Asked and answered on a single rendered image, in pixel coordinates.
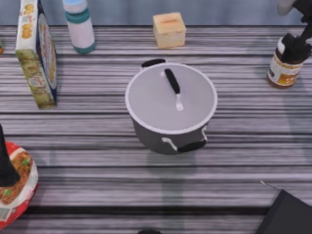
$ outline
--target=pot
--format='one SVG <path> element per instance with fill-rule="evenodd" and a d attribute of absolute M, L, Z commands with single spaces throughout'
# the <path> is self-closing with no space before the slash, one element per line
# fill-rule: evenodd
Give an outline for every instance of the pot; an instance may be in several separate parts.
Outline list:
<path fill-rule="evenodd" d="M 200 149 L 217 107 L 215 86 L 199 70 L 164 59 L 141 65 L 125 102 L 141 143 L 164 155 Z"/>

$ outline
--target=blue-gray background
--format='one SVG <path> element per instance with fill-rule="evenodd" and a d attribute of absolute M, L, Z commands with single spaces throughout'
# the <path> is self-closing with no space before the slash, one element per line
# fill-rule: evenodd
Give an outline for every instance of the blue-gray background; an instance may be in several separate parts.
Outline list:
<path fill-rule="evenodd" d="M 65 25 L 61 0 L 42 0 L 50 25 Z M 298 25 L 281 17 L 276 0 L 89 0 L 94 25 L 151 25 L 152 15 L 179 11 L 186 25 Z M 16 25 L 19 0 L 0 0 L 0 25 Z"/>

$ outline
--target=table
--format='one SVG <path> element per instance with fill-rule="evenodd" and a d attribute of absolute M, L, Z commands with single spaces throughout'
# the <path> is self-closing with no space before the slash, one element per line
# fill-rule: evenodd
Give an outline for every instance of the table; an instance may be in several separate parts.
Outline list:
<path fill-rule="evenodd" d="M 95 27 L 97 49 L 77 55 L 66 27 L 51 27 L 58 108 L 36 108 L 14 55 L 15 27 L 0 27 L 0 123 L 27 149 L 40 188 L 4 234 L 253 234 L 277 195 L 312 204 L 312 64 L 288 90 L 266 72 L 278 39 L 302 27 L 188 27 L 186 46 L 158 50 L 151 27 Z M 219 104 L 204 149 L 157 155 L 135 136 L 124 103 L 142 62 L 194 66 Z"/>

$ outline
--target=yellow block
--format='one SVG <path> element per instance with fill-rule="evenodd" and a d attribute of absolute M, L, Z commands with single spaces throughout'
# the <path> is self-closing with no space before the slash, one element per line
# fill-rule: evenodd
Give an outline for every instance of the yellow block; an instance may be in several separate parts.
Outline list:
<path fill-rule="evenodd" d="M 153 16 L 153 30 L 159 49 L 185 44 L 186 27 L 179 12 Z"/>

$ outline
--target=white bottle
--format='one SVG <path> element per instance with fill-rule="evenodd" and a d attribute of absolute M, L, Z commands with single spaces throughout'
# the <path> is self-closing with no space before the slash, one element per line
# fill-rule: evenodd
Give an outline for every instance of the white bottle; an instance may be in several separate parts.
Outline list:
<path fill-rule="evenodd" d="M 86 54 L 96 43 L 87 0 L 63 0 L 65 17 L 74 49 Z"/>

